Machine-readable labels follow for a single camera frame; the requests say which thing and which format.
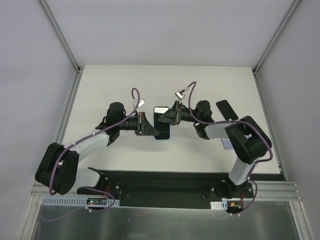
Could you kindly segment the lavender phone case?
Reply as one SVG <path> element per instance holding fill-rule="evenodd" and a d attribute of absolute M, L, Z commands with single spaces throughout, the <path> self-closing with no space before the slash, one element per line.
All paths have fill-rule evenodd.
<path fill-rule="evenodd" d="M 233 150 L 234 149 L 231 141 L 228 138 L 222 138 L 221 142 L 222 142 L 223 148 L 225 150 Z"/>

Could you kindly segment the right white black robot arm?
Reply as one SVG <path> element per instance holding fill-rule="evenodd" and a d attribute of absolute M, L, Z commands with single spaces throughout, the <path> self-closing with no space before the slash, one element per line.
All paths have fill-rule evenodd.
<path fill-rule="evenodd" d="M 272 143 L 264 131 L 251 116 L 240 120 L 227 120 L 214 124 L 211 105 L 207 100 L 197 103 L 195 109 L 188 109 L 176 100 L 171 108 L 164 107 L 154 113 L 154 125 L 177 126 L 181 122 L 193 123 L 199 138 L 203 140 L 227 139 L 237 156 L 235 163 L 226 179 L 214 187 L 214 192 L 231 199 L 242 193 L 255 163 L 272 148 Z"/>

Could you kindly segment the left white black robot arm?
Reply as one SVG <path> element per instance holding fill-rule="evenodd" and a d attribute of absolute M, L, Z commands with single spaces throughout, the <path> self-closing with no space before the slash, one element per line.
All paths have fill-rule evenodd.
<path fill-rule="evenodd" d="M 48 187 L 51 195 L 65 195 L 72 188 L 83 187 L 96 195 L 102 194 L 106 188 L 105 174 L 92 167 L 80 169 L 78 165 L 84 158 L 114 143 L 121 131 L 134 131 L 137 136 L 159 135 L 144 112 L 134 110 L 127 116 L 124 105 L 113 102 L 92 133 L 72 143 L 51 143 L 35 173 L 35 180 Z"/>

